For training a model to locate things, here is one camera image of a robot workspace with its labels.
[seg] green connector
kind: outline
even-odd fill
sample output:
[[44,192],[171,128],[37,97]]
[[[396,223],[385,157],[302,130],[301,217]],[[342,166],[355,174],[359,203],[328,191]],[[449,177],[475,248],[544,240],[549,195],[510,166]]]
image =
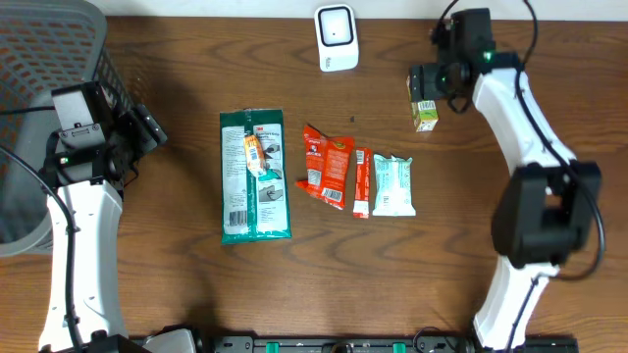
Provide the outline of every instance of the green connector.
[[279,353],[279,343],[277,342],[266,343],[266,353]]
[[394,343],[392,345],[392,353],[405,353],[405,344]]

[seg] red package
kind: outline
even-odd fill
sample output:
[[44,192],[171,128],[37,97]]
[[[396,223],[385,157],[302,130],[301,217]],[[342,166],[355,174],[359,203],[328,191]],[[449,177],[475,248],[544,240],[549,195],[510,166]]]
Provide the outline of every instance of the red package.
[[369,218],[369,188],[371,184],[371,155],[373,151],[364,147],[355,149],[357,168],[355,169],[355,202],[353,217]]
[[307,180],[296,186],[338,208],[344,208],[344,185],[353,137],[324,136],[312,126],[303,130]]

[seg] white barcode scanner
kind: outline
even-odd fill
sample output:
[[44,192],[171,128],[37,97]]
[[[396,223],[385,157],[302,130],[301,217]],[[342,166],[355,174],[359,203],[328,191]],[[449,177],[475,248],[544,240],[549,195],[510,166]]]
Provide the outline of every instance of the white barcode scanner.
[[348,5],[328,5],[314,13],[321,70],[334,72],[357,66],[359,50],[353,10]]

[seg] wood grain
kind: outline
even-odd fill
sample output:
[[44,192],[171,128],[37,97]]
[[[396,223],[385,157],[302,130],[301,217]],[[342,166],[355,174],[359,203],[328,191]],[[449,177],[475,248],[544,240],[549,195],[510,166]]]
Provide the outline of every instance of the wood grain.
[[[189,322],[259,335],[466,331],[496,265],[490,217],[508,180],[484,119],[438,103],[415,133],[405,76],[433,61],[432,22],[360,21],[357,69],[323,74],[312,21],[110,18],[107,45],[169,134],[142,160],[119,231],[120,298],[132,334]],[[495,23],[500,48],[523,51],[527,22]],[[530,333],[572,333],[583,352],[626,351],[628,337],[628,24],[542,23],[529,75],[561,139],[603,172],[608,251],[600,273],[552,283]],[[293,239],[221,246],[219,113],[284,109]],[[355,220],[296,189],[310,123],[359,146],[412,157],[412,219]],[[347,200],[353,199],[354,166]],[[587,251],[565,271],[581,270]],[[43,328],[50,258],[0,260],[0,351],[32,352]]]

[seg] white wall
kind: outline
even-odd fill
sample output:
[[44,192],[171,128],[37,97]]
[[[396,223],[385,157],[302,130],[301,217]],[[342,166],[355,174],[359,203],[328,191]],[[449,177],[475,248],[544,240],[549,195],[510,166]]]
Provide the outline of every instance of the white wall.
[[[311,18],[320,5],[344,2],[357,18],[433,19],[449,0],[88,0],[105,15]],[[628,0],[531,0],[540,20],[628,21]],[[521,0],[461,0],[454,7],[489,7],[494,19],[525,20]]]

